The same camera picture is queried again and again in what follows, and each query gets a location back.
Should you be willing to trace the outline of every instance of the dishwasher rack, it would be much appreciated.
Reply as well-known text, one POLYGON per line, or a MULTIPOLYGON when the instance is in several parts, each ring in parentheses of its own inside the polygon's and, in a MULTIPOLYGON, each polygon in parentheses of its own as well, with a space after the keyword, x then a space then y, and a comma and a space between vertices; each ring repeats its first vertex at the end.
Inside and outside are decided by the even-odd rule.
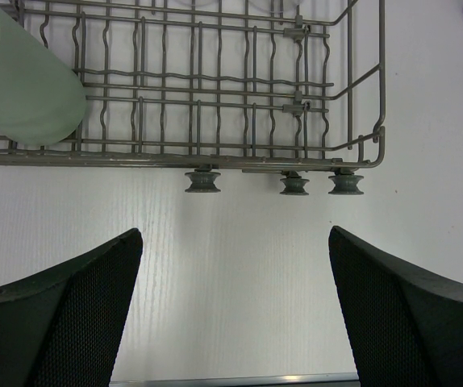
POLYGON ((39 20, 40 38, 46 47, 49 46, 50 22, 56 19, 71 22, 69 45, 73 52, 73 71, 86 88, 92 114, 88 114, 79 128, 58 146, 30 148, 0 135, 0 164, 193 169, 186 174, 192 181, 188 192, 219 192, 214 184, 219 175, 215 170, 218 169, 280 173, 286 186, 282 193, 293 195, 307 194, 304 185, 308 180, 301 178, 300 172, 322 171, 333 173, 330 178, 335 188, 331 194, 362 194, 357 188, 362 176, 355 172, 378 166, 385 154, 385 1, 378 0, 377 3, 377 63, 356 80, 353 79, 355 44, 352 26, 355 9, 362 6, 362 0, 347 0, 346 8, 332 21, 306 19, 301 15, 300 6, 291 15, 284 12, 280 0, 271 0, 271 13, 255 13, 252 11, 254 6, 251 6, 254 1, 237 0, 243 7, 239 12, 224 11, 223 0, 215 0, 215 8, 211 10, 196 6, 195 0, 192 0, 192 6, 185 8, 176 0, 10 0, 3 8, 23 26, 27 27, 28 20, 39 20), (88 65, 90 42, 87 35, 91 23, 104 26, 98 37, 103 44, 104 60, 102 67, 98 68, 88 65), (131 69, 111 67, 109 36, 116 23, 132 28, 127 40, 132 53, 129 58, 131 69), (345 24, 343 43, 346 46, 347 83, 337 94, 331 94, 328 90, 334 83, 327 71, 331 55, 329 39, 335 27, 345 24), (148 58, 149 27, 160 28, 160 60, 148 58), (185 73, 168 71, 169 63, 172 63, 167 55, 172 43, 169 42, 169 32, 174 28, 182 29, 189 41, 189 55, 179 58, 180 62, 187 63, 189 71, 185 73), (225 65, 223 35, 229 32, 235 33, 245 46, 240 58, 242 75, 238 77, 222 70, 225 65), (203 51, 209 51, 205 45, 207 35, 216 39, 217 47, 212 52, 216 61, 215 75, 203 70, 206 61, 203 51), (263 37, 270 42, 269 71, 265 72, 265 77, 259 75, 260 65, 257 65, 260 63, 259 46, 266 46, 263 37), (294 45, 295 55, 277 52, 277 43, 279 45, 281 40, 294 45), (311 45, 323 49, 324 55, 319 63, 315 63, 309 54, 311 45), (293 77, 275 77, 280 56, 294 63, 293 77), (152 62, 161 63, 160 71, 148 69, 152 62), (311 80, 309 68, 312 65, 320 67, 317 81, 311 80), (375 75, 378 77, 378 119, 367 134, 354 137, 354 91, 375 75), (345 129, 340 124, 335 126, 328 117, 330 106, 343 98, 346 99, 345 129), (112 135, 114 128, 108 124, 112 103, 131 109, 124 128, 125 138, 117 139, 112 135), (148 106, 156 106, 156 110, 148 113, 148 106), (168 139, 166 121, 170 106, 183 109, 186 115, 185 127, 180 121, 178 126, 181 128, 177 130, 183 137, 177 140, 168 139), (240 133, 240 141, 223 140, 226 137, 225 123, 229 126, 232 121, 222 117, 225 110, 234 110, 244 116, 243 122, 234 122, 233 130, 240 133), (155 124, 148 123, 147 114, 157 116, 155 124), (285 124, 282 128, 277 125, 281 114, 290 117, 294 123, 293 131, 285 124), (317 119, 321 120, 322 127, 319 134, 315 129, 317 119), (94 123, 100 123, 101 132, 97 135, 87 130, 94 123), (257 130, 261 123, 268 126, 263 139, 257 130), (204 135, 204 131, 210 131, 210 135, 204 135), (279 131, 284 131, 284 135, 290 133, 292 144, 277 142, 279 131), (330 145, 328 136, 332 131, 343 131, 344 141, 330 145), (376 144, 374 160, 365 159, 365 144, 368 142, 376 144), (337 156, 340 151, 354 155, 355 160, 337 156))

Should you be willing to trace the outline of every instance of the gray plastic wheel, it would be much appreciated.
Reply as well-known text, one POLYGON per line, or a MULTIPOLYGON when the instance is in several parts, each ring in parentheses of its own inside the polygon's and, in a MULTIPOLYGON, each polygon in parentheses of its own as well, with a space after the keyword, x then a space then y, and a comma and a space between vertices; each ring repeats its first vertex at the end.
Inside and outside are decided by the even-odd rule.
POLYGON ((221 190, 215 186, 215 179, 221 176, 219 172, 194 171, 186 173, 185 176, 192 181, 192 184, 185 192, 196 194, 215 194, 221 192, 221 190))
POLYGON ((351 174, 337 174, 330 176, 330 180, 336 185, 330 195, 364 195, 364 192, 357 188, 357 183, 364 179, 364 176, 351 174))
POLYGON ((305 184, 309 181, 303 179, 296 172, 289 172, 287 177, 280 180, 286 187, 280 192, 280 195, 307 196, 309 193, 305 190, 305 184))

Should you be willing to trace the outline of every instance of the translucent green bottle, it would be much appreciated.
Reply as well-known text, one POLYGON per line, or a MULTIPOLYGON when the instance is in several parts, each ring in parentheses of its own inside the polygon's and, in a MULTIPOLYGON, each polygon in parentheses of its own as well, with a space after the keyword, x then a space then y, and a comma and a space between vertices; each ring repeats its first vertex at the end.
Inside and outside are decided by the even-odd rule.
POLYGON ((72 133, 85 111, 72 70, 0 10, 0 132, 22 144, 49 145, 72 133))

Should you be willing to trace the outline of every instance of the wire rack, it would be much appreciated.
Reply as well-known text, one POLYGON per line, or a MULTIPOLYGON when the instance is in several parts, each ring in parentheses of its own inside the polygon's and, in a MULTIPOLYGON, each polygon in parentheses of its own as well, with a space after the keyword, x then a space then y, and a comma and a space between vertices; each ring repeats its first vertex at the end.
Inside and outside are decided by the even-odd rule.
MULTIPOLYGON (((72 65, 90 108, 51 147, 0 135, 0 164, 194 169, 190 192, 216 192, 216 169, 242 169, 282 173, 284 194, 305 194, 298 172, 327 171, 332 193, 360 194, 354 172, 378 166, 385 153, 384 0, 376 0, 376 63, 359 77, 353 26, 365 0, 344 0, 330 20, 309 19, 302 6, 284 10, 281 0, 267 0, 270 13, 255 8, 261 0, 190 1, 1 5, 72 65), (340 52, 336 78, 344 80, 336 92, 332 41, 340 52), (357 90, 368 79, 377 82, 376 115, 357 135, 357 90), (373 160, 365 158, 368 143, 373 160)), ((320 1, 307 5, 315 11, 320 1)))

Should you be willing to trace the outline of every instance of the white surface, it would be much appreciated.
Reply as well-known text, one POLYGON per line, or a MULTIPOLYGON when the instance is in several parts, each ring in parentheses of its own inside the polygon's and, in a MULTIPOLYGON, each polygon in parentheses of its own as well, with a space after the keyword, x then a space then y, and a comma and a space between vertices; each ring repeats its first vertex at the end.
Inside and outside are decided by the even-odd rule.
POLYGON ((354 372, 327 258, 332 224, 463 282, 462 1, 388 0, 387 158, 366 195, 285 198, 224 171, 0 167, 0 284, 139 227, 145 253, 114 380, 354 372))

